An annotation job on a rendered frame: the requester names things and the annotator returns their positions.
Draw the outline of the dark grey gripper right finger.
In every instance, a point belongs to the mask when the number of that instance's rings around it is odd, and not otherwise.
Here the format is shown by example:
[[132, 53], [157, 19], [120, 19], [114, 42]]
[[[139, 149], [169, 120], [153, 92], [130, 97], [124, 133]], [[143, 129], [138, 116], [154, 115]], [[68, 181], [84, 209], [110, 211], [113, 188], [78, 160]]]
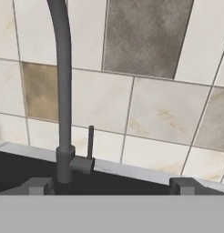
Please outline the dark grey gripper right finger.
[[172, 177], [169, 180], [170, 195], [224, 195], [223, 191], [201, 185], [192, 177]]

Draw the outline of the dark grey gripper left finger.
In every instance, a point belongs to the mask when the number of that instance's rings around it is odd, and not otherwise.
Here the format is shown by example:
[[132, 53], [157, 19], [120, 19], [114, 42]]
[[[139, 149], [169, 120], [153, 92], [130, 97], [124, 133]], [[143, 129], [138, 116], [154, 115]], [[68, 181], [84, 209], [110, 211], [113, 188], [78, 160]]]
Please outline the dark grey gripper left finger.
[[0, 192], [0, 195], [54, 195], [54, 181], [51, 177], [32, 177], [19, 187], [13, 187]]

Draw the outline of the dark grey sink faucet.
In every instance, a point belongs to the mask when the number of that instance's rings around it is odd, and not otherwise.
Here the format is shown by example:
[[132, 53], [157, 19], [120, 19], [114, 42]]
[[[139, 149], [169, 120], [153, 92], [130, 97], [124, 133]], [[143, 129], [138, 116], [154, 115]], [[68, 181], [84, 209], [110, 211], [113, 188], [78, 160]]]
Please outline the dark grey sink faucet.
[[72, 179], [70, 161], [75, 154], [71, 145], [72, 124], [72, 45], [65, 0], [46, 0], [56, 38], [59, 146], [56, 149], [56, 179], [68, 184]]

